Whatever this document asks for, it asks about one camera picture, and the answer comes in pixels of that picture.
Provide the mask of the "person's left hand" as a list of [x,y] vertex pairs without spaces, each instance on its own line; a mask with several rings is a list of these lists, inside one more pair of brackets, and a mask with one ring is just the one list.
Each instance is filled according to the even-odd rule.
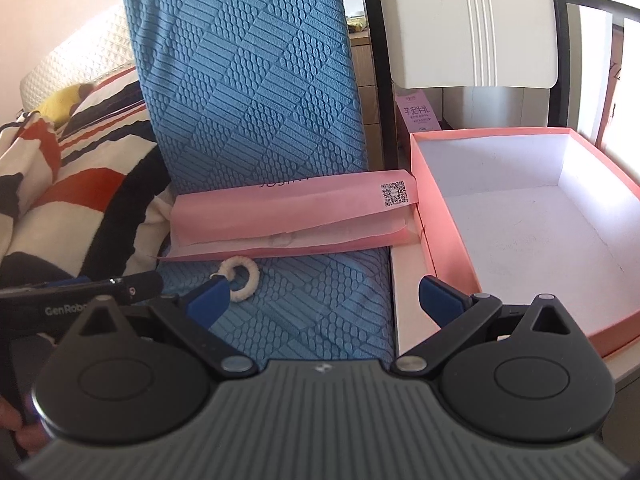
[[5,398],[0,400],[1,428],[12,431],[18,446],[33,456],[40,452],[50,441],[41,422],[25,425],[21,414]]

